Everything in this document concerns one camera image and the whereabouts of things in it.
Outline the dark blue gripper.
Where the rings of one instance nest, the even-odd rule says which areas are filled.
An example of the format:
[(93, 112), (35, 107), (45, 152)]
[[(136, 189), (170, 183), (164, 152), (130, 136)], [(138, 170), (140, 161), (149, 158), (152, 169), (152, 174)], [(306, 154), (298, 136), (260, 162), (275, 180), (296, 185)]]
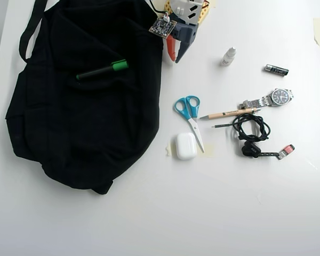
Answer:
[(166, 39), (167, 53), (172, 62), (179, 63), (195, 40), (198, 24), (177, 23)]

